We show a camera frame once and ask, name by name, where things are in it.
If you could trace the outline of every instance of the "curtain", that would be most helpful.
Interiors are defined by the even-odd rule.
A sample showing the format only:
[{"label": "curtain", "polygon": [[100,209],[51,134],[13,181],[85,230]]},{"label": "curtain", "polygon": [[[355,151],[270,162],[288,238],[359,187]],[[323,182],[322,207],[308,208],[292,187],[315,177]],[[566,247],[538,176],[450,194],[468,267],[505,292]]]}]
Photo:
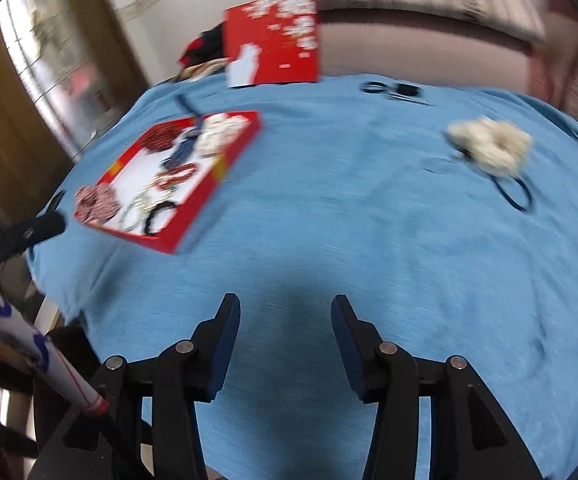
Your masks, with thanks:
[{"label": "curtain", "polygon": [[33,217],[71,168],[24,90],[0,33],[0,209],[13,222]]}]

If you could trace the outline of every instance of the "paper roll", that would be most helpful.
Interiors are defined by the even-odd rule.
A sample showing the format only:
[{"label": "paper roll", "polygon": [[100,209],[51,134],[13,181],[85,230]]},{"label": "paper roll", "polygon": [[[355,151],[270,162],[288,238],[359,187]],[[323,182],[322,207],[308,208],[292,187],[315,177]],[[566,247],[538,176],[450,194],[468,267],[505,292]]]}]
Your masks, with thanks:
[{"label": "paper roll", "polygon": [[24,320],[0,296],[0,340],[22,352],[34,367],[65,399],[92,416],[102,415],[108,403],[64,358],[51,339]]}]

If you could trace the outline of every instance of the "black hair tie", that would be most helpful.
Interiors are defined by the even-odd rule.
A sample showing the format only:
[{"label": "black hair tie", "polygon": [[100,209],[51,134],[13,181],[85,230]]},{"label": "black hair tie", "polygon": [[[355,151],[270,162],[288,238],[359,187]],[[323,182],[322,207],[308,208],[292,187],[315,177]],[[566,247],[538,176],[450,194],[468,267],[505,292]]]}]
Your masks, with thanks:
[{"label": "black hair tie", "polygon": [[151,222],[156,217],[156,215],[160,211],[164,211],[166,209],[175,209],[178,207],[178,204],[175,202],[171,202],[171,200],[165,200],[164,202],[160,202],[157,206],[155,206],[147,216],[147,219],[144,221],[144,234],[147,236],[155,236],[155,233],[151,232]]},{"label": "black hair tie", "polygon": [[522,211],[523,213],[528,213],[533,210],[533,195],[531,194],[531,191],[529,190],[529,187],[526,185],[525,181],[516,176],[512,177],[512,179],[514,179],[520,185],[520,187],[524,191],[524,194],[527,197],[527,205],[521,206],[513,198],[511,198],[504,189],[502,189],[502,186],[500,186],[500,182],[498,181],[498,178],[496,176],[493,176],[492,174],[490,174],[489,176],[491,177],[491,180],[498,188],[500,194],[509,204],[511,204],[513,208],[517,209],[518,211]]}]

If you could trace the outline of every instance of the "blue bedsheet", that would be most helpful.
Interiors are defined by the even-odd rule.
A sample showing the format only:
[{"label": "blue bedsheet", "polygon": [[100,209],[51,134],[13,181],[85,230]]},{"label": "blue bedsheet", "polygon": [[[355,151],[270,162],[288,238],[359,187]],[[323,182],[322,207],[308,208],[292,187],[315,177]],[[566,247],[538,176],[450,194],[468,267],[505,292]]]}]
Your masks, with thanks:
[{"label": "blue bedsheet", "polygon": [[[425,87],[423,107],[358,90],[379,76],[226,89],[224,76],[151,89],[64,182],[62,209],[149,126],[257,109],[264,129],[175,255],[69,220],[30,255],[101,358],[157,355],[212,317],[226,292],[242,324],[223,391],[199,405],[208,465],[230,480],[357,480],[375,407],[352,393],[329,320],[336,294],[411,354],[474,365],[542,473],[578,464],[578,124],[492,89]],[[511,208],[445,137],[486,115],[534,137],[535,212]],[[519,188],[510,188],[519,202]],[[428,475],[422,404],[418,478]]]}]

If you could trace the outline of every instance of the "window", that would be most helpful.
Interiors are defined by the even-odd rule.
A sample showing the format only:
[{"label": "window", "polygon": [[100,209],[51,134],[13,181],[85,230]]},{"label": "window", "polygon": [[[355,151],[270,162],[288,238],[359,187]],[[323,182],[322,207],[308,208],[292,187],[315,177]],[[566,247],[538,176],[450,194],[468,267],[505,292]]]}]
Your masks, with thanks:
[{"label": "window", "polygon": [[20,80],[64,150],[76,158],[118,114],[64,0],[3,0],[0,29]]}]

